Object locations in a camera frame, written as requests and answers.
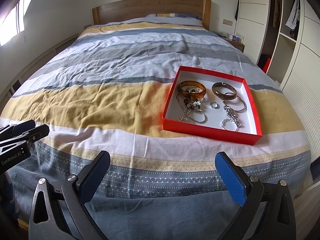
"red object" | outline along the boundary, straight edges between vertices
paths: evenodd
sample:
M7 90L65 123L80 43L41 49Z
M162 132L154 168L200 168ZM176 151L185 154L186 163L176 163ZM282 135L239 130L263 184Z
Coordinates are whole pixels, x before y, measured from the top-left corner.
M265 63L264 66L263 66L262 71L263 71L264 73L267 73L268 67L269 67L269 65L270 65L270 61L271 61L271 57L269 57L269 58L267 59L266 63Z
M250 102L250 105L252 108L252 113L253 113L253 117L254 117L254 121L255 121L255 125L256 125L257 134L243 133L243 132L238 132L238 131L234 132L234 131L223 130L223 129L219 129L219 128L213 128L213 127L202 126L202 125L197 125L197 124L190 124L190 123L185 123L185 122L178 122L176 120L167 119L165 116L166 116L169 102L170 102L171 96L174 92L174 88L175 88L178 76L180 74L180 71L189 71L189 72L201 73L201 74L205 74L205 75L217 76L217 77L221 77L221 78L225 78L225 79L229 79L229 80L233 80L233 81L242 83L245 87L245 91L247 92L249 102ZM165 104L164 112L162 114L162 126L163 126L164 130L168 130L168 131L173 131L173 132L178 132L178 133L186 133L186 134L197 135L197 136L201 136L201 137L207 137L210 139L229 141L229 142L235 142L235 143L242 143L242 144L249 144L249 145L254 145L262 136L258 111L257 111L252 94L250 92L250 89L249 89L248 84L245 81L245 79L240 78L240 77L236 77L233 75L217 72L217 71L201 69L201 68L194 68L194 67L186 67L186 66L180 66L180 68L176 74L176 77L173 81L169 96L167 98L167 103Z

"jewelry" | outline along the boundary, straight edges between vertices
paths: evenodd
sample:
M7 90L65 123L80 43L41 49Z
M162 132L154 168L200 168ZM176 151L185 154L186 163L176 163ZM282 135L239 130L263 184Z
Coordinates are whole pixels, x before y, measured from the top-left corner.
M229 90L231 90L232 92L232 95L226 95L226 94L223 94L219 91L217 91L217 87L225 87ZM221 83L221 82L218 82L218 83L215 83L212 85L212 92L218 97L218 98L221 98L221 99L226 99L226 100L232 100L232 99L235 99L237 97L237 91L236 89L233 87L233 86L230 86L229 84L227 83Z
M236 116L236 112L230 106L227 105L224 105L223 109L226 111L227 115L232 118L233 122L239 128L241 126L241 123L239 122L239 119Z
M244 109L247 108L247 105L246 105L245 101L240 96L237 96L237 98L240 99L240 101L243 103L244 107L241 110L235 110L235 112L241 112L241 111L243 111Z
M215 101L210 102L210 106L211 106L212 108L218 108L218 107L219 107L218 103L215 102Z
M189 89L188 91L183 90L182 88L185 86L194 86L197 88L197 90L201 90L199 92L196 91L196 89ZM177 90L180 96L187 99L201 99L206 94L205 86L197 81L183 81L177 86Z
M200 109L201 103L200 103L199 101L194 101L194 102L191 102L191 103L188 102L188 103L186 104L186 102L187 102L186 99L187 99L187 98L185 98L185 99L183 100L183 102L184 102L185 105L187 106L187 111L186 111L186 110L183 108L182 104L180 103L179 94L177 94L177 97L176 97L176 98L177 98L177 101L178 101L181 109L182 109L183 112L184 112L184 115L177 120L178 122L187 120L187 117L188 117L190 120L192 120L192 121L194 121L194 122L197 122L197 123L205 123L205 122L207 121L207 116L206 116L206 115L204 114L204 112ZM194 107L196 107L196 109L204 116L204 120L203 120L203 121L197 121L197 120L193 119L191 116L189 116L189 113L194 109Z
M229 119L229 118L224 119L224 120L221 122L221 124L220 124L220 126L221 126L224 130L226 130L226 128L224 127L224 124L225 124L226 121L230 121L230 122L232 122L232 123L235 124L234 132L236 132L236 131L238 130L238 126L237 126L236 122L233 121L233 120L231 120L231 119Z

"window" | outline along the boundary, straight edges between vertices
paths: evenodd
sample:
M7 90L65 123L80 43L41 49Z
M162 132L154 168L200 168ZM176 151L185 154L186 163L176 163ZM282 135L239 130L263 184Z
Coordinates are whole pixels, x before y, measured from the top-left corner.
M13 36L24 31L23 17L30 2L31 0L20 0L4 19L0 26L0 46L9 41Z

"yellow stripe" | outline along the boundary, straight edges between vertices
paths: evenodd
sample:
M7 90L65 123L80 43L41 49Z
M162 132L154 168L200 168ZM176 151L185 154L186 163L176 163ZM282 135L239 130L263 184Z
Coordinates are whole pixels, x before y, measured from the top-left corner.
M284 94L272 90L253 90L262 134L304 130L303 124Z
M23 239L28 239L28 228L29 228L28 223L26 223L25 221L19 218L18 218L18 223L19 223L20 236L22 236Z
M143 28L184 28L184 29L197 29L197 30L204 30L203 27L200 26L185 26L179 24L166 24L166 23L148 23L148 22L141 22L141 23L130 23L130 24L121 24L121 25L107 25L103 27L92 27L86 29L80 35L80 38L87 33L103 33L108 31L123 31L123 30L130 30L130 29L143 29Z
M93 160L99 152L94 150L75 147L74 145L66 145L51 138L42 140L45 144L52 148L63 151L65 153ZM262 163L268 163L274 160L280 160L296 156L300 153L310 150L310 145L303 145L291 150L281 152L265 153L258 156L250 156L245 158L232 159L235 165L249 166ZM126 156L115 153L110 153L111 163L117 166L128 168L139 168L149 171L211 171L216 170L214 161L169 161L156 160L142 157Z
M145 82L43 89L31 95L11 98L2 117L11 120L33 119L74 129L121 129L152 137L188 136L162 129L161 116L170 87L171 84ZM304 130L283 94L271 90L251 92L263 134Z
M158 13L158 17L170 17L170 13Z

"silver chain necklace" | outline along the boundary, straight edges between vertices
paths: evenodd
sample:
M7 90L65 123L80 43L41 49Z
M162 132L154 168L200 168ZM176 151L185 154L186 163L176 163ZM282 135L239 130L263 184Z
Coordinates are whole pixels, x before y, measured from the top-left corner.
M179 100L179 94L177 94L177 97L176 97L176 98L177 98L177 101L178 101L181 109L182 109L183 112L184 112L184 115L177 120L178 122L187 120L187 117L188 117L190 120L192 120L192 121L194 121L194 122L197 122L197 123L205 123L205 122L207 121L207 116L204 114L204 112L202 112L201 109L197 109L197 108L196 108L197 111L199 111L199 112L204 116L204 120L201 121L201 122L199 122L199 121L193 119L192 117L190 117L190 116L189 116L189 113L191 112L191 109L188 109L188 110L186 111L186 110L183 108L183 106L182 106L182 104L180 103L180 100Z

